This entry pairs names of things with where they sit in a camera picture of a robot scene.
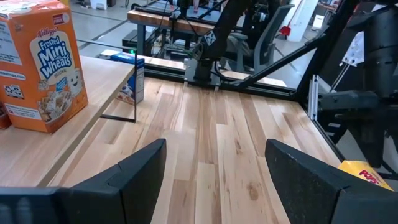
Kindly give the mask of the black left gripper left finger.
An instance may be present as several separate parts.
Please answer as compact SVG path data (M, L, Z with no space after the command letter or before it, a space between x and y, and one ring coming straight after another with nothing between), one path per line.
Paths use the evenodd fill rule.
M150 223L166 158L159 138L73 187L2 187L1 223Z

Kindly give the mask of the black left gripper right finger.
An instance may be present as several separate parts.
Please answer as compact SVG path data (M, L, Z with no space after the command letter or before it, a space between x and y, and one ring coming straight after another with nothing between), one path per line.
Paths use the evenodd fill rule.
M276 139L265 158L291 223L397 223L397 193Z

